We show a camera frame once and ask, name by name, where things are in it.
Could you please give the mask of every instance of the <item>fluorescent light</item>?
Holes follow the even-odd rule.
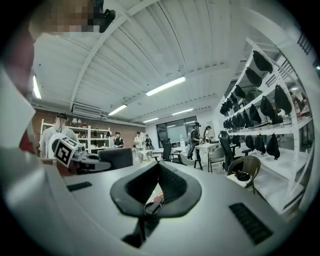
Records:
[[[177,113],[173,113],[172,115],[175,116],[175,115],[179,115],[179,114],[182,114],[182,113],[185,113],[185,112],[189,112],[189,111],[192,111],[194,110],[193,108],[190,108],[190,109],[187,109],[187,110],[184,110],[184,111],[180,111],[180,112],[177,112]]]
[[[33,92],[34,92],[34,95],[36,96],[37,99],[42,99],[41,95],[40,95],[40,91],[39,91],[39,88],[38,88],[38,83],[37,83],[37,79],[36,79],[35,75],[33,76]]]
[[[120,107],[118,107],[117,109],[115,109],[114,111],[112,111],[108,116],[113,116],[115,113],[118,113],[120,110],[123,110],[127,107],[127,105],[122,105]]]
[[[156,94],[156,93],[158,93],[158,92],[161,92],[161,91],[164,90],[164,89],[167,89],[167,88],[169,88],[169,87],[171,87],[171,86],[175,86],[175,85],[180,84],[180,83],[182,83],[182,82],[184,82],[184,81],[186,81],[186,78],[185,78],[184,76],[183,76],[183,77],[180,77],[180,78],[178,78],[178,79],[176,79],[176,80],[173,80],[173,81],[171,81],[171,82],[168,82],[168,83],[166,83],[166,84],[164,84],[164,85],[159,86],[158,88],[155,88],[155,89],[147,92],[146,95],[148,95],[148,96],[154,95],[154,94]]]
[[[159,120],[159,118],[150,119],[150,120],[144,121],[143,123],[148,123],[148,122],[155,121],[155,120]]]

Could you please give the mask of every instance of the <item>ceiling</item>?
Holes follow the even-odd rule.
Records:
[[[70,112],[80,103],[108,114],[126,104],[112,118],[130,123],[206,111],[242,71],[250,55],[245,38],[272,44],[239,22],[226,0],[105,0],[104,8],[117,14],[103,34],[37,40],[42,99],[34,106]],[[145,95],[181,76],[184,83]]]

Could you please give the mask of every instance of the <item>window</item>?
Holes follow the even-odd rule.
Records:
[[[191,132],[193,124],[197,121],[195,116],[172,122],[158,124],[156,131],[158,135],[159,148],[163,148],[162,142],[170,140],[172,144],[180,144],[180,141],[188,140],[188,132]]]

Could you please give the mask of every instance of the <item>desk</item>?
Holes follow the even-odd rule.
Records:
[[[218,145],[219,145],[219,143],[212,143],[212,144],[205,143],[205,144],[195,146],[196,150],[206,150],[206,157],[208,158],[208,164],[207,164],[208,171],[209,171],[209,151],[210,151],[210,149],[215,149]]]

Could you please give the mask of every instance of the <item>brick wall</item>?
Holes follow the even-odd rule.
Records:
[[[36,109],[36,113],[32,119],[32,126],[33,126],[34,136],[36,139],[36,146],[39,145],[42,119],[44,119],[45,123],[53,124],[56,120],[56,116],[57,116],[57,113],[55,112]],[[82,120],[82,123],[86,123],[88,126],[91,126],[92,129],[107,130],[108,128],[110,128],[113,136],[115,135],[115,132],[120,132],[121,137],[125,142],[125,146],[130,148],[133,147],[134,139],[137,131],[145,133],[145,130],[146,130],[144,127],[123,125],[123,124],[117,124],[112,122],[91,120],[86,118],[80,118],[80,119]],[[97,144],[99,146],[103,146],[102,145],[103,141],[97,140]]]

